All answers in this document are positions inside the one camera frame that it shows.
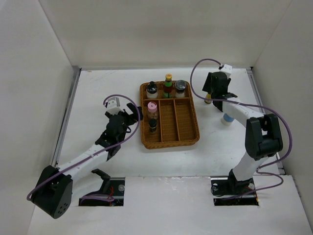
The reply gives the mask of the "yellow oil bottle brown cap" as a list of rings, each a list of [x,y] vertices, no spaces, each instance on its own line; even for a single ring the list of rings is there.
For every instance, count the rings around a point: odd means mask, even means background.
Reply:
[[[209,93],[206,94],[204,102],[206,104],[211,104],[212,103],[212,101],[211,101],[211,94],[209,94]]]

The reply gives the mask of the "pink cap spice jar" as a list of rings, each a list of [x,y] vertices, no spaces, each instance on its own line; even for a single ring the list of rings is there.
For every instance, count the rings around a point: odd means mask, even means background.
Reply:
[[[154,101],[148,103],[147,109],[148,109],[147,116],[149,119],[158,119],[159,113],[157,109],[157,104]]]

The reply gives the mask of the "black cap pepper shaker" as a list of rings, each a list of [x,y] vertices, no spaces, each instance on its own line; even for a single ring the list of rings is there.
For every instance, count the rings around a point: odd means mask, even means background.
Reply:
[[[149,120],[148,124],[150,128],[150,132],[155,133],[157,131],[157,120],[155,118],[152,118]]]

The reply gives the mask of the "black cap white powder bottle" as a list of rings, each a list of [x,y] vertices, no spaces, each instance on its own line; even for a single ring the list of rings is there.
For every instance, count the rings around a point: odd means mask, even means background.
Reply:
[[[158,98],[158,86],[154,81],[150,81],[146,88],[146,94],[148,99]]]

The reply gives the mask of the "clear lid powder jar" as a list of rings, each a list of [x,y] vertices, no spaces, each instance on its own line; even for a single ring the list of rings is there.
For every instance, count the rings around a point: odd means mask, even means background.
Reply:
[[[185,90],[187,87],[187,83],[184,80],[178,80],[175,82],[175,97],[176,98],[184,98],[185,97]]]

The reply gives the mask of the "silver lid blue label jar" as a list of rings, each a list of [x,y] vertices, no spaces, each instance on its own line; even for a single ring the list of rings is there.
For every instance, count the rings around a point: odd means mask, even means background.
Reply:
[[[221,122],[223,125],[230,126],[234,121],[234,118],[229,116],[227,113],[224,113],[223,117],[221,118]]]

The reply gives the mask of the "red sauce bottle yellow cap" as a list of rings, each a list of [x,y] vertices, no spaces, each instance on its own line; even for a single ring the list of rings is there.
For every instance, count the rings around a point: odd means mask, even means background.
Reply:
[[[165,82],[163,86],[163,98],[171,98],[172,90],[173,90],[172,75],[168,73],[165,76]]]

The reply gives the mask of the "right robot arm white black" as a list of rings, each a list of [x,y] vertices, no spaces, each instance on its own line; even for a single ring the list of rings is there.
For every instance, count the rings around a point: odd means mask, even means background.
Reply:
[[[236,120],[246,128],[245,154],[222,183],[230,193],[236,194],[252,183],[253,174],[264,161],[282,150],[283,141],[277,115],[266,115],[244,106],[235,94],[228,91],[230,81],[224,72],[210,72],[202,90],[223,112],[224,125]]]

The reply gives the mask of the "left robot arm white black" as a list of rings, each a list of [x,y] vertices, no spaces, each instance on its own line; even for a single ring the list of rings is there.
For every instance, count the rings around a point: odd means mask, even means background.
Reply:
[[[127,107],[131,110],[131,114],[121,109],[117,109],[115,114],[106,111],[105,115],[109,119],[106,129],[86,152],[59,167],[51,165],[45,167],[27,199],[49,216],[57,219],[71,204],[74,183],[89,173],[101,177],[94,181],[94,191],[99,195],[108,193],[110,176],[97,167],[117,154],[121,145],[129,139],[126,135],[133,136],[135,133],[130,126],[138,125],[143,120],[140,106],[128,103]]]

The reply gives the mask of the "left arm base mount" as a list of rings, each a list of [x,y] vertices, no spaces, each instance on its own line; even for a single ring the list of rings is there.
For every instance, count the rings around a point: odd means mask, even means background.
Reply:
[[[80,207],[121,207],[124,206],[125,178],[112,178],[100,169],[94,169],[93,174],[98,175],[101,187],[79,198]]]

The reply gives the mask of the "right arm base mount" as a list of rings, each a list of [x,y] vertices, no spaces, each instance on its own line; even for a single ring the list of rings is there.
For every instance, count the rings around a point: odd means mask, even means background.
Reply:
[[[252,178],[241,183],[228,178],[211,178],[211,193],[215,206],[258,206],[255,192],[243,195],[254,189]]]

